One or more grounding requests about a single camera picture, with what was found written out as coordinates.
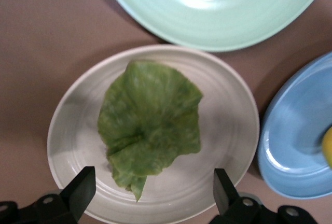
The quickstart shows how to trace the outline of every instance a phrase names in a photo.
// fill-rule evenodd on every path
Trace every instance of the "screw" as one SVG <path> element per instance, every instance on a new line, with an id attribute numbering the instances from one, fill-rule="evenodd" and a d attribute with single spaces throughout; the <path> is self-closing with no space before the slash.
<path id="1" fill-rule="evenodd" d="M 50 202 L 52 202 L 53 201 L 53 197 L 47 197 L 47 198 L 45 198 L 44 200 L 43 200 L 43 203 L 44 204 L 47 204 L 47 203 L 50 203 Z"/>
<path id="2" fill-rule="evenodd" d="M 294 217 L 299 216 L 299 212 L 292 207 L 286 208 L 286 213 L 288 213 L 290 216 L 294 216 Z"/>
<path id="3" fill-rule="evenodd" d="M 243 203 L 244 205 L 246 205 L 247 207 L 251 207 L 251 206 L 254 205 L 253 201 L 250 200 L 250 199 L 248 199 L 248 198 L 243 199 L 242 203 Z"/>
<path id="4" fill-rule="evenodd" d="M 5 211 L 7 208 L 8 208 L 7 205 L 2 205 L 2 206 L 0 206 L 0 212 L 1 212 L 1 211 Z"/>

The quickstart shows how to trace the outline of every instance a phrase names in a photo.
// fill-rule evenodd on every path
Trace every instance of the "green lettuce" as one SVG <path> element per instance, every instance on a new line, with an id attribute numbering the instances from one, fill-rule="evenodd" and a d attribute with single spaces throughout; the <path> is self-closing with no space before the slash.
<path id="1" fill-rule="evenodd" d="M 138 201 L 148 175 L 179 155 L 201 149 L 200 90 L 174 68 L 132 61 L 107 89 L 98 132 L 107 146 L 112 177 Z"/>

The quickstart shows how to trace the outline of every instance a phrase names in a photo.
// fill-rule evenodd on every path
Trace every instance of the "dish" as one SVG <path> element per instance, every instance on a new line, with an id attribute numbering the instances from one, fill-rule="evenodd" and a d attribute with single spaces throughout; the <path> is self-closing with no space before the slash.
<path id="1" fill-rule="evenodd" d="M 230 51 L 259 43 L 313 0 L 117 0 L 143 27 L 182 46 Z"/>
<path id="2" fill-rule="evenodd" d="M 298 71 L 269 105 L 258 163 L 266 183 L 290 198 L 332 193 L 332 170 L 321 151 L 332 125 L 332 53 Z"/>
<path id="3" fill-rule="evenodd" d="M 148 177 L 142 197 L 114 183 L 97 118 L 104 92 L 134 59 L 172 66 L 204 94 L 199 105 L 201 151 L 178 157 Z M 215 205 L 213 171 L 223 167 L 236 185 L 255 154 L 259 135 L 254 98 L 241 77 L 211 54 L 152 45 L 116 54 L 84 73 L 65 93 L 52 118 L 47 143 L 50 170 L 63 188 L 84 166 L 95 166 L 96 194 L 86 213 L 106 223 L 176 223 Z"/>

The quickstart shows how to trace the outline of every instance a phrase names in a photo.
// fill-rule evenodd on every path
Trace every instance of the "yellow object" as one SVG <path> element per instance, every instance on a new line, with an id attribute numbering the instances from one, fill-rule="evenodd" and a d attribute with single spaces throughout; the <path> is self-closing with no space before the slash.
<path id="1" fill-rule="evenodd" d="M 324 134 L 322 152 L 328 165 L 332 168 L 332 127 L 330 127 Z"/>

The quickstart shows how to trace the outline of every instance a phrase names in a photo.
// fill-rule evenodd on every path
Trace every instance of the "brown table surface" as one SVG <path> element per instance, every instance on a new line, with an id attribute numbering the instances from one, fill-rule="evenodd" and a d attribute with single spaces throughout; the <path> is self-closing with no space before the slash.
<path id="1" fill-rule="evenodd" d="M 57 189 L 47 162 L 47 132 L 69 86 L 99 61 L 133 47 L 163 44 L 115 0 L 0 0 L 0 201 L 19 207 Z M 273 37 L 215 53 L 246 81 L 262 117 L 281 85 L 309 61 L 332 50 L 332 0 L 315 0 Z M 237 190 L 308 210 L 320 224 L 332 220 L 332 195 L 294 200 L 273 192 L 256 159 Z M 216 207 L 183 223 L 208 223 Z M 84 215 L 80 223 L 101 223 Z"/>

